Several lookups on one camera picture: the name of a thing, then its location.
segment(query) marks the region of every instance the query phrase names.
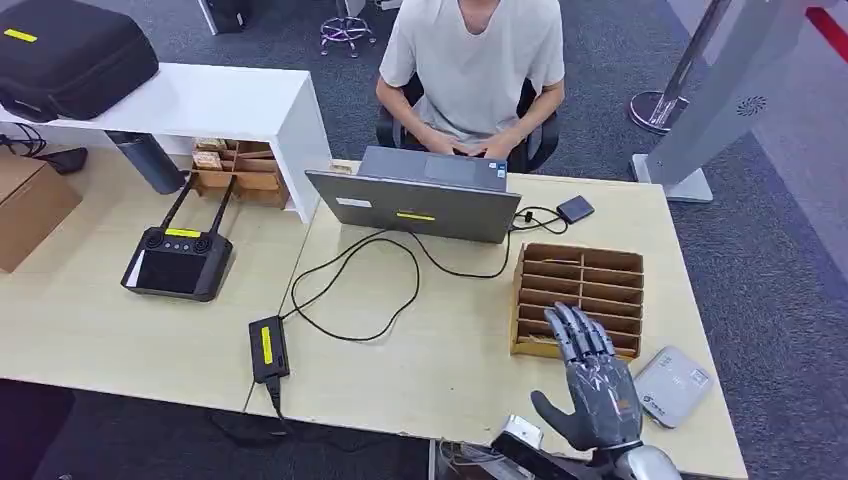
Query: wooden compartment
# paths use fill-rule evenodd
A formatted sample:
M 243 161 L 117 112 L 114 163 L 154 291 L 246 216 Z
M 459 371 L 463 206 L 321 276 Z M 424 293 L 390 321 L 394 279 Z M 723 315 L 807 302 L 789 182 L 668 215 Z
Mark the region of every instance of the wooden compartment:
M 198 175 L 194 189 L 199 195 L 222 194 L 236 177 L 234 195 L 242 201 L 284 208 L 288 189 L 271 147 L 265 142 L 199 139 L 193 153 L 192 172 Z M 210 153 L 220 158 L 220 168 Z
M 634 253 L 564 245 L 522 246 L 515 269 L 510 352 L 559 358 L 544 317 L 554 302 L 581 308 L 603 325 L 616 355 L 639 356 L 644 276 Z

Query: rolling stool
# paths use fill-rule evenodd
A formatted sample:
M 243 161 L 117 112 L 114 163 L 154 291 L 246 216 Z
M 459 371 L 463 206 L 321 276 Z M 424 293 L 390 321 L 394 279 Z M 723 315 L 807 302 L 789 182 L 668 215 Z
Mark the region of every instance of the rolling stool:
M 350 17 L 347 14 L 347 7 L 344 0 L 336 0 L 337 17 L 333 17 L 321 24 L 321 55 L 330 53 L 327 50 L 327 44 L 332 43 L 347 43 L 350 45 L 350 56 L 356 58 L 359 52 L 356 51 L 356 44 L 353 43 L 362 37 L 367 36 L 368 42 L 372 45 L 377 43 L 377 37 L 371 31 L 371 27 L 365 20 L 359 17 Z

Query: white t-shirt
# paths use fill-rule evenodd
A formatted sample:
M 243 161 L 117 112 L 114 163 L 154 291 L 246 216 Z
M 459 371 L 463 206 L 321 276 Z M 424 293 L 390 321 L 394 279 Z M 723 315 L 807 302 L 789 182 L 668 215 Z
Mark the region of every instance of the white t-shirt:
M 425 123 L 476 143 L 511 127 L 524 79 L 536 92 L 563 79 L 557 0 L 500 0 L 482 33 L 468 32 L 458 0 L 404 0 L 380 75 L 393 86 L 418 73 Z

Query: power adapter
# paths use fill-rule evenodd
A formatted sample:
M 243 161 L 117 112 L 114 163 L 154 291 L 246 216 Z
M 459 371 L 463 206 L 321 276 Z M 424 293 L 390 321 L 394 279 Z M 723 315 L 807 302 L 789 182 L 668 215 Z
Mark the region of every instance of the power adapter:
M 280 379 L 289 374 L 286 337 L 283 322 L 276 315 L 251 322 L 250 357 L 253 360 L 253 380 L 265 385 L 274 411 L 286 426 L 280 411 Z

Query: small boxes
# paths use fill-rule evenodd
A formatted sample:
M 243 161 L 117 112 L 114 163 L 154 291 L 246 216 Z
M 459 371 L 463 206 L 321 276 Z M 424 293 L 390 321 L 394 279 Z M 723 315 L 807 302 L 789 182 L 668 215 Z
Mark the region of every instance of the small boxes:
M 616 355 L 639 356 L 644 277 L 642 256 L 614 250 L 529 243 L 515 268 L 510 352 L 559 358 L 545 307 L 577 306 L 609 333 Z
M 201 138 L 192 158 L 198 194 L 223 192 L 235 176 L 240 200 L 285 207 L 289 192 L 267 143 Z
M 0 272 L 14 271 L 80 201 L 47 163 L 0 154 Z

